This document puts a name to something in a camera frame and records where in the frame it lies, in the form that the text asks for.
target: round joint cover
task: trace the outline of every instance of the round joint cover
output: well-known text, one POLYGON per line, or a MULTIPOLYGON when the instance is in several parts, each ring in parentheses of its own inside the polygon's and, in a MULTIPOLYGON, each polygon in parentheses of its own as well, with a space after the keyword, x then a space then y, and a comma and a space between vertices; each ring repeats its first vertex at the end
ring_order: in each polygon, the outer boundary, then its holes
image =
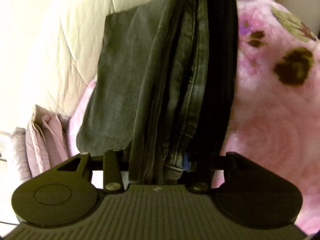
POLYGON ((270 174, 239 174, 222 184, 212 197, 226 216, 251 228, 278 228, 292 223, 302 206, 301 193, 290 182, 270 174))
POLYGON ((12 207, 20 221, 40 227, 76 222, 96 206, 96 188, 74 172, 41 174, 17 188, 12 207))

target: black fabric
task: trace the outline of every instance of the black fabric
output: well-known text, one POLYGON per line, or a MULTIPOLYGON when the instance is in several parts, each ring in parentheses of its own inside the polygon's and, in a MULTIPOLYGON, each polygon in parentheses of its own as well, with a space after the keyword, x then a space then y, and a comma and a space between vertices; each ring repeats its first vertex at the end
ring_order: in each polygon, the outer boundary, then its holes
POLYGON ((236 0, 207 0, 209 65, 198 127, 188 152, 219 155, 234 97, 238 47, 236 0))

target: brown flower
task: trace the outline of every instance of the brown flower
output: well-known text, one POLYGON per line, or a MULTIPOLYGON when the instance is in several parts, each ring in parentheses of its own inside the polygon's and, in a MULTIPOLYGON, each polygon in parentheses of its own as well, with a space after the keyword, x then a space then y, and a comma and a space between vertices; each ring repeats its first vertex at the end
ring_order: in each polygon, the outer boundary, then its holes
POLYGON ((302 85, 308 77, 314 63, 312 52, 304 47, 289 51, 280 60, 274 72, 279 80, 286 85, 302 85))

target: fleece blanket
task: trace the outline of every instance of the fleece blanket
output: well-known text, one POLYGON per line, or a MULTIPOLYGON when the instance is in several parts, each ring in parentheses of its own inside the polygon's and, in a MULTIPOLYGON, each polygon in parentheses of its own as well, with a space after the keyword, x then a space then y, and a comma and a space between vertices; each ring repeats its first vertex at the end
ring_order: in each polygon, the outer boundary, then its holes
MULTIPOLYGON (((221 155, 235 151, 294 183, 303 195, 296 225, 320 229, 320 41, 274 0, 237 0, 235 98, 221 155)), ((71 117, 70 154, 94 89, 71 117)), ((212 187, 223 183, 217 172, 212 187)))

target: ribbed plastic panel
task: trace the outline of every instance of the ribbed plastic panel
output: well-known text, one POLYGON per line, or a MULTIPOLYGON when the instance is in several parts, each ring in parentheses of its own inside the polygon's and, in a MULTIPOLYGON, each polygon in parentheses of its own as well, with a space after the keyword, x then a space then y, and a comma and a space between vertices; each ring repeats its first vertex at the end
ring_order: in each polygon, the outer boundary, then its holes
POLYGON ((246 228, 222 215, 207 195, 181 186, 131 185, 106 196, 86 219, 57 229, 20 225, 5 239, 20 240, 301 240, 294 225, 272 230, 246 228))

